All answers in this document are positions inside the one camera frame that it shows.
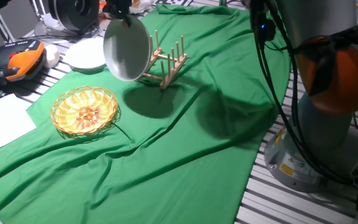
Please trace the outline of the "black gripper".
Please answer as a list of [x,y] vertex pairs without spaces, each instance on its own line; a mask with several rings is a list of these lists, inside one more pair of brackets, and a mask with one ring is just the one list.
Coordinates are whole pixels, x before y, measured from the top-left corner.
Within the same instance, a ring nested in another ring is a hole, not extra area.
[[106,5],[103,7],[103,12],[112,14],[116,17],[122,17],[124,27],[129,28],[132,25],[130,14],[130,7],[132,0],[106,0]]

